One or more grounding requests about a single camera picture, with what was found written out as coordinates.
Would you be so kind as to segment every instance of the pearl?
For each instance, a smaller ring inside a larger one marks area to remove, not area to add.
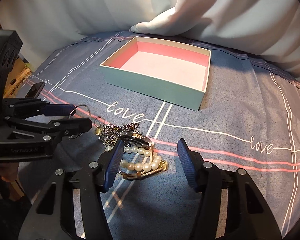
[[[129,171],[133,171],[133,170],[134,170],[134,164],[133,164],[133,163],[128,163],[128,164],[127,164],[127,169],[128,169]]]
[[[151,169],[153,169],[153,170],[156,170],[159,167],[159,165],[154,162],[151,162],[150,165],[151,165]]]
[[[126,153],[132,153],[132,148],[130,146],[127,146],[125,151]]]
[[[149,150],[145,150],[145,156],[150,157],[150,151]]]
[[[155,158],[156,160],[162,161],[162,157],[159,156],[159,155],[155,156],[154,158]]]
[[[160,165],[160,162],[161,162],[161,160],[159,160],[159,159],[154,159],[152,162],[153,162],[153,163],[156,163],[156,164],[159,166],[159,165]]]
[[[150,163],[143,164],[143,170],[145,172],[151,171],[151,165],[150,165]]]
[[[120,162],[120,166],[123,167],[123,168],[126,168],[127,164],[128,164],[128,161],[124,160],[124,159],[122,159],[121,162]]]
[[[140,147],[140,148],[138,149],[138,153],[139,153],[139,154],[144,154],[144,153],[145,153],[145,149],[142,148],[142,147]]]
[[[139,150],[139,148],[138,148],[137,146],[133,146],[133,147],[132,147],[132,152],[133,152],[133,153],[137,153],[138,150]]]
[[[135,169],[136,171],[142,171],[142,169],[143,169],[142,163],[136,163],[136,164],[134,165],[134,169]]]

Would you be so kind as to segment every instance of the blue bedsheet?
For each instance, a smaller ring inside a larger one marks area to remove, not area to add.
[[[45,81],[41,98],[47,101],[87,104],[94,116],[113,124],[140,122],[140,130],[169,162],[168,171],[142,181],[117,175],[114,186],[102,194],[114,239],[187,239],[200,194],[188,186],[176,154],[180,138],[222,169],[245,168],[285,235],[300,217],[300,83],[254,56],[159,36],[212,51],[207,92],[195,112],[104,82],[99,64],[135,36],[147,35],[99,33],[57,50],[19,92],[24,96],[33,82]],[[23,187],[33,197],[55,169],[77,170],[86,158],[96,160],[103,149],[93,129],[78,139],[64,139],[54,159],[21,165]],[[75,195],[77,232],[83,236],[77,191]]]

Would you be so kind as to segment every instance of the key ring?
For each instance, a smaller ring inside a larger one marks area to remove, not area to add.
[[[73,112],[75,112],[79,106],[85,106],[85,107],[88,109],[88,112],[89,112],[89,119],[90,119],[90,117],[91,117],[91,111],[90,111],[90,108],[89,108],[87,105],[78,105],[78,106],[76,106],[76,107],[71,111],[71,113],[70,113],[69,116],[68,116],[68,120],[70,119],[71,114],[72,114]],[[68,137],[68,139],[69,139],[69,140],[70,140],[70,139],[76,139],[76,138],[80,137],[81,135],[82,135],[82,133],[79,133],[79,134],[77,134],[77,135],[71,135],[71,136]]]
[[[101,128],[103,128],[105,125],[106,125],[106,119],[104,119],[102,116],[97,116],[95,119],[94,119],[94,122],[93,124],[96,126],[96,127],[100,127],[100,125],[96,125],[96,121],[99,122],[99,118],[101,118],[103,120],[103,125],[101,126]]]
[[[89,112],[89,119],[90,119],[90,117],[91,117],[91,111],[90,111],[90,108],[89,108],[87,105],[78,105],[78,106],[76,106],[76,107],[71,111],[71,113],[69,114],[68,119],[70,119],[71,114],[72,114],[73,112],[75,112],[79,106],[85,106],[85,107],[88,109],[88,112]]]

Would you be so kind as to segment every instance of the white curtain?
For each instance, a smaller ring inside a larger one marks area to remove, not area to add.
[[[2,0],[0,22],[34,67],[87,35],[131,28],[260,55],[300,81],[297,0]]]

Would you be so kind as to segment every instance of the open box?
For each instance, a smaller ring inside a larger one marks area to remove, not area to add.
[[[198,111],[207,89],[211,51],[135,37],[100,66],[106,82]]]

